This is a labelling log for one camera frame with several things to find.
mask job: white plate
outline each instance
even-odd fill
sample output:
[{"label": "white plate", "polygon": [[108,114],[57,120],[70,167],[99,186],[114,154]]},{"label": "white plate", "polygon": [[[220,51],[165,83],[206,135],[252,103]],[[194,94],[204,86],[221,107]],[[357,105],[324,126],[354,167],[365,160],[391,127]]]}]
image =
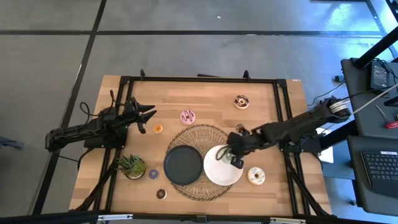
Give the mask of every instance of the white plate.
[{"label": "white plate", "polygon": [[205,156],[203,168],[207,177],[215,184],[228,186],[234,184],[241,178],[243,169],[238,169],[231,164],[223,162],[222,159],[216,160],[216,153],[224,145],[212,147]]}]

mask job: succulent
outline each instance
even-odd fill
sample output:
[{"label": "succulent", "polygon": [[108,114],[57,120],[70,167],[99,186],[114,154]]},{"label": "succulent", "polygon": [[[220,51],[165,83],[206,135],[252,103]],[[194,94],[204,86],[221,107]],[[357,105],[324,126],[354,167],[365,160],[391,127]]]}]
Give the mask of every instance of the succulent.
[{"label": "succulent", "polygon": [[146,169],[144,161],[139,156],[132,154],[129,157],[122,156],[117,162],[119,164],[118,169],[127,177],[139,177]]}]

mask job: white sticker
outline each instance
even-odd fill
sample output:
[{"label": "white sticker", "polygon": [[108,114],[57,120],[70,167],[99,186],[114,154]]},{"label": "white sticker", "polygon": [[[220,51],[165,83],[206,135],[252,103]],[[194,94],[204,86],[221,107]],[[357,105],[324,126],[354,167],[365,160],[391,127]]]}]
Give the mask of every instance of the white sticker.
[{"label": "white sticker", "polygon": [[398,153],[396,153],[396,152],[383,152],[383,151],[381,151],[381,154],[384,154],[384,155],[398,155]]}]

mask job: table leg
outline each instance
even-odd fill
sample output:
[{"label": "table leg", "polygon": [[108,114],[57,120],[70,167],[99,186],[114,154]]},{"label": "table leg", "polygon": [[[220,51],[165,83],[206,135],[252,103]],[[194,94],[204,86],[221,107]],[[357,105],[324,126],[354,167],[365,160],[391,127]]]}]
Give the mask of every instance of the table leg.
[{"label": "table leg", "polygon": [[327,149],[334,144],[344,141],[349,135],[352,136],[358,135],[355,120],[350,121],[349,123],[346,123],[344,126],[338,128],[337,130],[332,131],[330,134],[321,137],[319,139],[321,149]]}]

